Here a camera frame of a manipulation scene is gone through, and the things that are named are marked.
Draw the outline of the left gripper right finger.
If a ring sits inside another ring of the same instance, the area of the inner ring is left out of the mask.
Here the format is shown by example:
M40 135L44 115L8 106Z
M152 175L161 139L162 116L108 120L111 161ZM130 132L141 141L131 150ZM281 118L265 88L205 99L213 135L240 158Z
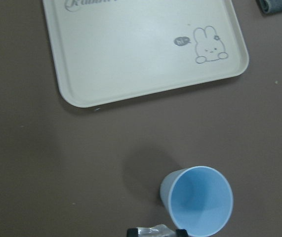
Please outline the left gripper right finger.
M177 229L175 232L176 237L188 237L188 233L185 229Z

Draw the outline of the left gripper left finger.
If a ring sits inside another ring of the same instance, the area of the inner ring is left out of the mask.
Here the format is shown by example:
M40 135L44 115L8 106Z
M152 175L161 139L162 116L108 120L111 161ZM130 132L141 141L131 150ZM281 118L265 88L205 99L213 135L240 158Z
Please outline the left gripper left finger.
M130 228L127 230L127 237L138 237L138 229Z

